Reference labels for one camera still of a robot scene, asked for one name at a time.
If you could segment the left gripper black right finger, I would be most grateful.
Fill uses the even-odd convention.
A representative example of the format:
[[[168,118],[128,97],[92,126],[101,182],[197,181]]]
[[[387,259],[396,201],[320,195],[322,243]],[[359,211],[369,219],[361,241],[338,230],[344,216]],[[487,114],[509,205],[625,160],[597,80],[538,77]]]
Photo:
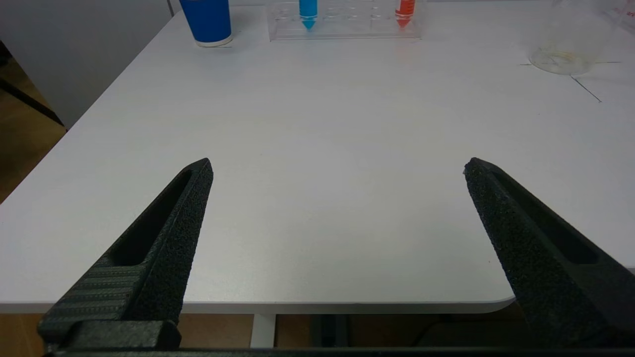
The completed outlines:
[[[633,274],[496,165],[472,158],[463,174],[537,340],[557,348],[632,348]]]

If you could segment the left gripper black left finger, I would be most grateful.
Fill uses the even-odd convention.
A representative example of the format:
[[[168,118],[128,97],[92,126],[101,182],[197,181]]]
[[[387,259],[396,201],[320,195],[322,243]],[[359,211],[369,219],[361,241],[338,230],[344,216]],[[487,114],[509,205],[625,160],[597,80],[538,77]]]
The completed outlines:
[[[176,348],[204,219],[207,158],[177,174],[39,321],[48,348]]]

